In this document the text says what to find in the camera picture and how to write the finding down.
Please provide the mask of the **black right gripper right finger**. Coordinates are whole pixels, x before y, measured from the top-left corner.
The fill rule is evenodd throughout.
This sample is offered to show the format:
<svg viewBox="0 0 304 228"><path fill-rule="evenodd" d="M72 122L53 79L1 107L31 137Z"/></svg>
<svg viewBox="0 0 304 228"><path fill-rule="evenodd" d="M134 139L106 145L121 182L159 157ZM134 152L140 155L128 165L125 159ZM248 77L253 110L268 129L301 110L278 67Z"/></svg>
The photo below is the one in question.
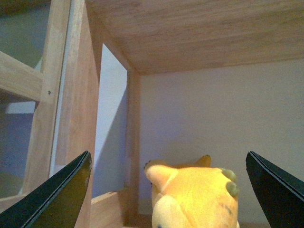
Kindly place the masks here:
<svg viewBox="0 0 304 228"><path fill-rule="evenodd" d="M272 228L304 226L304 182L250 151L246 170L255 196Z"/></svg>

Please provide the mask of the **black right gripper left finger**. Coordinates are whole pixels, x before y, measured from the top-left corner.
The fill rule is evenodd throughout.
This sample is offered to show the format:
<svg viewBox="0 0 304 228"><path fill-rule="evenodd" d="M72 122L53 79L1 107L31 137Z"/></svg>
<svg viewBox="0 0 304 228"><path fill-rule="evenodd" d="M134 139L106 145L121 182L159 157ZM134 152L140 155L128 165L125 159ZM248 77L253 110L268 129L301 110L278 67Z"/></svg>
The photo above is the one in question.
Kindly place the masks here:
<svg viewBox="0 0 304 228"><path fill-rule="evenodd" d="M73 228L86 196L92 158L83 152L0 214L2 228Z"/></svg>

